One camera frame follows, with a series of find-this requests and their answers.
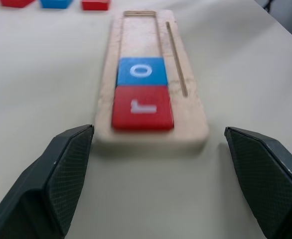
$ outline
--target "tabletop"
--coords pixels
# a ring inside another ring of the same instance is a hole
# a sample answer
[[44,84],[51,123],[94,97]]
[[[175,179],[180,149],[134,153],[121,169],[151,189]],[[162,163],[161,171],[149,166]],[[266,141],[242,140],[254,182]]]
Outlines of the tabletop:
[[174,12],[210,136],[200,154],[93,145],[66,238],[263,239],[223,133],[257,131],[292,153],[292,35],[253,0],[0,7],[0,201],[55,135],[94,123],[112,17],[134,8]]

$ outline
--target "wooden board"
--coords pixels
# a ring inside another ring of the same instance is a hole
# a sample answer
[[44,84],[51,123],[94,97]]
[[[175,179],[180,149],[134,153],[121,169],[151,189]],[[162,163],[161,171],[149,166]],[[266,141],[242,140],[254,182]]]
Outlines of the wooden board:
[[[174,118],[168,132],[116,132],[111,127],[118,62],[121,57],[163,57]],[[170,10],[124,11],[112,25],[95,117],[97,142],[194,146],[205,141],[208,125],[197,95],[187,53]]]

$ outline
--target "blue letter tile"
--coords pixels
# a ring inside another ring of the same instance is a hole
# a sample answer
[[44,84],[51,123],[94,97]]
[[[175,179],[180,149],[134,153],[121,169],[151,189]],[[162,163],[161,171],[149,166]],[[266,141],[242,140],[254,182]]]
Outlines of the blue letter tile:
[[120,59],[118,86],[167,86],[162,57],[124,57]]
[[43,8],[68,8],[72,0],[40,0]]

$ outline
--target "red tile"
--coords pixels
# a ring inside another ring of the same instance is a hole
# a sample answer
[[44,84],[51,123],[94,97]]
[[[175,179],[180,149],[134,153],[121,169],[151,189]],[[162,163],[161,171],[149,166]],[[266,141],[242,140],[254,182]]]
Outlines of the red tile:
[[167,86],[118,86],[112,127],[127,131],[163,131],[174,127]]
[[23,8],[34,0],[0,0],[2,6]]
[[82,0],[83,10],[107,11],[110,0]]

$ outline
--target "textured gripper pad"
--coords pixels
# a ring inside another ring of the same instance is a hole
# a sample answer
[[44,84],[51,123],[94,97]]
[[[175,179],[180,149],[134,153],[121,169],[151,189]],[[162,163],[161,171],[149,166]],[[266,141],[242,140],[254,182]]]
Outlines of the textured gripper pad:
[[229,127],[225,135],[241,190],[263,233],[269,239],[290,238],[292,174],[282,161],[291,164],[292,155],[261,134]]
[[91,140],[89,131],[74,137],[47,183],[47,195],[63,235],[70,228],[81,195]]
[[21,173],[0,203],[0,239],[65,238],[83,187],[93,134],[92,125],[83,125],[57,135]]

